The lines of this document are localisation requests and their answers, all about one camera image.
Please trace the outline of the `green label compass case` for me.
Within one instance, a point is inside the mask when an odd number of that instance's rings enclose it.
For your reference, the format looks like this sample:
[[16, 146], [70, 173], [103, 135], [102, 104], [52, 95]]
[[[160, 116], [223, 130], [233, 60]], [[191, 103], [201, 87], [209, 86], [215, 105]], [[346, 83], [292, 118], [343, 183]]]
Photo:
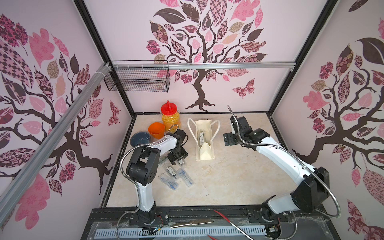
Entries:
[[167, 160], [168, 160], [168, 157], [167, 157], [167, 156], [162, 156], [162, 157], [160, 157], [158, 166], [161, 166], [161, 165], [162, 165], [163, 163], [165, 163]]

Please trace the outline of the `gold label compass case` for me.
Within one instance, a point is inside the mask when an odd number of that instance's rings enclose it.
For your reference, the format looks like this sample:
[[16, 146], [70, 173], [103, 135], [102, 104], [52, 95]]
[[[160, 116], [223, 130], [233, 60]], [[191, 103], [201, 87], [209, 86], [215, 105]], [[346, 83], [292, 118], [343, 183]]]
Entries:
[[174, 180], [178, 179], [178, 175], [177, 175], [175, 169], [170, 164], [165, 164], [164, 169], [165, 169], [166, 174], [171, 179], [174, 179]]

